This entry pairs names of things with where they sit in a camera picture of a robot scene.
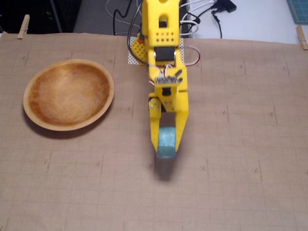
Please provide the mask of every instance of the grid pattern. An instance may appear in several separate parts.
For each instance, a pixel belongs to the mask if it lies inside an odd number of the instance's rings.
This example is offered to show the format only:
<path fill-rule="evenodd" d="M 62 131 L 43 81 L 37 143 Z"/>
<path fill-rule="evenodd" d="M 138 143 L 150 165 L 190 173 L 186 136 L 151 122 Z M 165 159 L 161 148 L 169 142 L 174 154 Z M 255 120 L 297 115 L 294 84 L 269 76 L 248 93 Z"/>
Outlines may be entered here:
<path fill-rule="evenodd" d="M 0 39 L 0 230 L 308 230 L 308 53 L 300 46 L 186 39 L 202 53 L 188 68 L 190 116 L 177 157 L 157 160 L 147 69 L 127 63 L 125 38 L 16 37 Z M 26 85 L 71 58 L 105 66 L 114 101 L 85 128 L 40 128 L 23 112 Z"/>
<path fill-rule="evenodd" d="M 287 0 L 292 17 L 296 24 L 308 24 L 308 1 Z"/>

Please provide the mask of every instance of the wooden bowl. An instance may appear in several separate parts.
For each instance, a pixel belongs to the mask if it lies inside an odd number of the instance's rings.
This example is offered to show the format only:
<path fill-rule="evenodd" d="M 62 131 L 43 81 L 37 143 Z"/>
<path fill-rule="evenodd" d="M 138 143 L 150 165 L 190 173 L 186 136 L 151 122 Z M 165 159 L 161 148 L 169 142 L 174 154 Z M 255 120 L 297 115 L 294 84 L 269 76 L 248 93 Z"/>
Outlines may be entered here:
<path fill-rule="evenodd" d="M 104 67 L 88 60 L 66 60 L 32 78 L 24 93 L 24 109 L 41 127 L 69 131 L 101 117 L 113 96 L 114 83 Z"/>

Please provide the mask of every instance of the wooden clothespin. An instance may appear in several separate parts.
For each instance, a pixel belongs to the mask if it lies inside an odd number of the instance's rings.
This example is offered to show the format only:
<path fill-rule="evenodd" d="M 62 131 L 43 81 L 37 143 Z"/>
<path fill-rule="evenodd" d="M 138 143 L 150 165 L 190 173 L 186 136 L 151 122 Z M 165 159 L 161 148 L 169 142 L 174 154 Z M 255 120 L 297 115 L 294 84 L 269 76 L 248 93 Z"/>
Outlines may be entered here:
<path fill-rule="evenodd" d="M 296 31 L 297 31 L 297 36 L 299 38 L 299 42 L 302 44 L 303 49 L 308 50 L 308 44 L 307 44 L 307 41 L 306 41 L 306 38 L 303 32 L 302 26 L 298 25 L 296 27 Z"/>
<path fill-rule="evenodd" d="M 28 26 L 29 26 L 29 21 L 30 21 L 30 15 L 26 14 L 23 20 L 23 23 L 21 24 L 21 28 L 18 34 L 18 39 L 23 39 L 24 35 L 27 33 Z"/>

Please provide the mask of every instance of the white table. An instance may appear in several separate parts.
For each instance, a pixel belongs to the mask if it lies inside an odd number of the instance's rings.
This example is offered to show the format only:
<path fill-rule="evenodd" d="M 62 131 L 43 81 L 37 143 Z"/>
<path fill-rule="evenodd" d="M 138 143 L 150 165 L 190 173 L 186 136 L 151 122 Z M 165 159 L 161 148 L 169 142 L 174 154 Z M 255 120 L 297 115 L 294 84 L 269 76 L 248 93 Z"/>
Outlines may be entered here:
<path fill-rule="evenodd" d="M 191 4 L 190 9 L 207 0 Z M 299 44 L 296 24 L 292 18 L 286 0 L 232 0 L 237 6 L 236 11 L 217 13 L 221 21 L 222 37 L 225 39 L 243 39 L 268 42 Z M 198 15 L 211 5 L 193 12 Z M 308 38 L 308 25 L 302 26 Z M 219 27 L 211 11 L 201 16 L 199 30 L 193 38 L 219 38 Z"/>

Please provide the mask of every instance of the blue foam block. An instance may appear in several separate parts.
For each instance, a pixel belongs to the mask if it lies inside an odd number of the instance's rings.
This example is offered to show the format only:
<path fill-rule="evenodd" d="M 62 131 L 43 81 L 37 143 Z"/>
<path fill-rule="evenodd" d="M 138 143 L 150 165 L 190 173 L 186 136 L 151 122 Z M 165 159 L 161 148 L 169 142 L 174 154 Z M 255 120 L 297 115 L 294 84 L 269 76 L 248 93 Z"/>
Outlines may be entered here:
<path fill-rule="evenodd" d="M 176 145 L 175 127 L 159 128 L 158 158 L 174 158 Z"/>

